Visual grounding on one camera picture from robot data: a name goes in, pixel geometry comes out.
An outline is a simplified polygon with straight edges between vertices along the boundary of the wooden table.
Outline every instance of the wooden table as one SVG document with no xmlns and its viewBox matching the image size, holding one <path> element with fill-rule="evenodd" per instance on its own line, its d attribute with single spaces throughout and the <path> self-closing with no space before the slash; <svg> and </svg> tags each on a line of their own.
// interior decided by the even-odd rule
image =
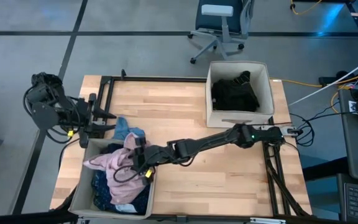
<svg viewBox="0 0 358 224">
<path fill-rule="evenodd" d="M 80 96 L 99 90 L 101 76 L 84 77 Z M 290 121 L 281 81 L 271 81 L 274 121 Z M 204 83 L 114 82 L 110 113 L 123 115 L 129 126 L 139 127 L 152 144 L 182 138 L 203 138 L 224 129 L 206 127 Z M 106 133 L 111 138 L 114 131 Z M 286 138 L 292 144 L 295 140 Z M 67 147 L 50 208 L 59 206 L 78 183 L 84 149 Z M 311 214 L 300 159 L 296 149 L 283 145 L 285 182 L 296 201 Z M 279 212 L 281 194 L 276 186 Z M 189 167 L 163 165 L 157 170 L 153 214 L 219 216 L 272 216 L 261 143 L 250 149 L 228 144 L 197 155 Z"/>
</svg>

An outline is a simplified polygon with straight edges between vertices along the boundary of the beige fabric bin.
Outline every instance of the beige fabric bin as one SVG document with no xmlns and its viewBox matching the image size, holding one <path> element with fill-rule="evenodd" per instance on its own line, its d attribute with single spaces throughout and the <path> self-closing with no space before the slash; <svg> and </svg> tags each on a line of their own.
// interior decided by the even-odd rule
<svg viewBox="0 0 358 224">
<path fill-rule="evenodd" d="M 114 139 L 90 139 L 88 147 L 85 149 L 84 161 L 90 157 L 100 154 L 109 144 L 124 144 L 124 141 Z M 122 215 L 114 212 L 101 211 L 93 204 L 94 192 L 91 181 L 95 170 L 82 166 L 80 181 L 77 185 L 73 201 L 68 209 L 69 212 L 79 215 L 81 218 L 121 218 L 130 220 L 142 220 L 152 214 L 154 183 L 151 183 L 149 202 L 145 215 Z"/>
<path fill-rule="evenodd" d="M 213 110 L 211 88 L 220 79 L 232 80 L 250 71 L 250 84 L 259 101 L 255 112 Z M 266 64 L 260 62 L 211 62 L 206 81 L 206 125 L 209 128 L 231 128 L 234 123 L 264 124 L 274 114 L 272 88 Z"/>
</svg>

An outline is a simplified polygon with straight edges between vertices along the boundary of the clothing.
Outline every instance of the clothing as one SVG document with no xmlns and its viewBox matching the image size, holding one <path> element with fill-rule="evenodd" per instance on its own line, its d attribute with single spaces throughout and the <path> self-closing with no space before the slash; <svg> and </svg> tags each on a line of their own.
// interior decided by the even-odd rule
<svg viewBox="0 0 358 224">
<path fill-rule="evenodd" d="M 144 137 L 145 133 L 140 128 L 130 128 L 128 127 L 128 122 L 123 117 L 118 117 L 116 122 L 116 128 L 114 130 L 113 139 L 124 140 L 129 133 L 134 133 L 139 137 Z"/>
<path fill-rule="evenodd" d="M 113 153 L 121 149 L 120 144 L 109 144 L 101 153 Z M 149 201 L 150 186 L 146 186 L 143 191 L 130 203 L 125 205 L 132 205 L 135 208 L 135 213 L 123 210 L 120 205 L 113 205 L 110 203 L 112 197 L 110 188 L 107 185 L 106 171 L 96 170 L 92 179 L 91 186 L 94 190 L 93 204 L 102 211 L 111 211 L 119 214 L 136 214 L 144 215 L 147 210 L 147 203 Z"/>
<path fill-rule="evenodd" d="M 128 167 L 118 170 L 117 180 L 126 180 L 136 174 L 136 171 L 130 167 L 134 163 L 129 158 L 136 148 L 135 138 L 137 138 L 137 135 L 129 133 L 122 149 L 117 149 L 113 153 L 94 156 L 84 162 L 84 165 L 90 169 L 106 171 L 107 186 L 111 194 L 110 202 L 112 204 L 131 203 L 145 188 L 143 177 L 139 175 L 125 183 L 118 183 L 113 178 L 114 173 L 123 166 Z"/>
<path fill-rule="evenodd" d="M 255 112 L 259 102 L 250 84 L 250 72 L 233 80 L 219 80 L 211 89 L 214 110 Z"/>
</svg>

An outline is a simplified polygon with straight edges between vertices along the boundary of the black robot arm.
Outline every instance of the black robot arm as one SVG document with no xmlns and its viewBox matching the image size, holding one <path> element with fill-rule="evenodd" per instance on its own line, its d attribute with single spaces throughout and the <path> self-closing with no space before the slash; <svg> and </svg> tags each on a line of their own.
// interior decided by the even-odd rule
<svg viewBox="0 0 358 224">
<path fill-rule="evenodd" d="M 255 142 L 267 141 L 270 144 L 282 145 L 285 140 L 279 127 L 271 127 L 268 130 L 257 130 L 251 125 L 236 124 L 233 128 L 219 134 L 214 134 L 201 139 L 180 139 L 167 142 L 167 146 L 145 146 L 145 139 L 137 139 L 140 146 L 134 154 L 134 170 L 147 171 L 150 167 L 162 164 L 183 164 L 193 159 L 197 153 L 223 146 L 235 144 L 241 148 L 252 147 Z"/>
<path fill-rule="evenodd" d="M 114 129 L 115 125 L 100 124 L 93 121 L 96 118 L 111 118 L 116 116 L 100 109 L 95 93 L 84 98 L 66 96 L 61 79 L 45 72 L 32 75 L 32 86 L 24 93 L 23 106 L 40 130 L 46 130 L 47 136 L 57 143 L 67 143 L 71 137 L 79 133 L 80 146 L 85 148 L 88 139 L 96 134 Z M 54 129 L 61 127 L 66 133 Z M 56 140 L 48 130 L 68 136 L 64 141 Z"/>
</svg>

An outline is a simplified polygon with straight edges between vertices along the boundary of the floor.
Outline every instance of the floor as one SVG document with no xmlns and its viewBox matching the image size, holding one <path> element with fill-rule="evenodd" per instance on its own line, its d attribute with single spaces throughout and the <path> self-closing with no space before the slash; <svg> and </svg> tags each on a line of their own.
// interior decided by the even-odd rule
<svg viewBox="0 0 358 224">
<path fill-rule="evenodd" d="M 0 30 L 71 31 L 82 0 L 0 0 Z M 93 0 L 89 1 L 80 31 L 189 31 L 194 29 L 197 0 Z M 288 0 L 258 0 L 251 23 L 252 32 L 358 32 L 347 7 L 322 3 L 304 16 L 289 10 Z M 296 9 L 311 3 L 297 3 Z M 62 65 L 70 36 L 0 36 L 0 215 L 12 210 L 19 180 L 29 160 L 37 128 L 22 108 L 22 95 L 30 87 L 34 73 L 64 75 L 67 95 L 80 92 L 83 75 L 118 75 L 122 68 L 130 76 L 206 77 L 212 60 L 219 54 L 208 52 L 195 65 L 190 58 L 206 43 L 184 35 L 78 36 L 67 69 Z M 230 60 L 264 62 L 271 77 L 316 83 L 320 76 L 358 66 L 358 37 L 257 37 L 246 42 L 242 52 Z M 285 83 L 288 102 L 315 88 Z M 331 88 L 290 107 L 306 118 L 329 106 Z M 315 142 L 299 147 L 304 167 L 344 156 L 342 124 L 339 116 L 314 121 Z M 48 210 L 62 145 L 45 140 L 24 213 Z M 308 190 L 321 188 L 308 184 Z M 315 208 L 323 214 L 325 209 Z M 95 220 L 92 223 L 107 223 Z"/>
</svg>

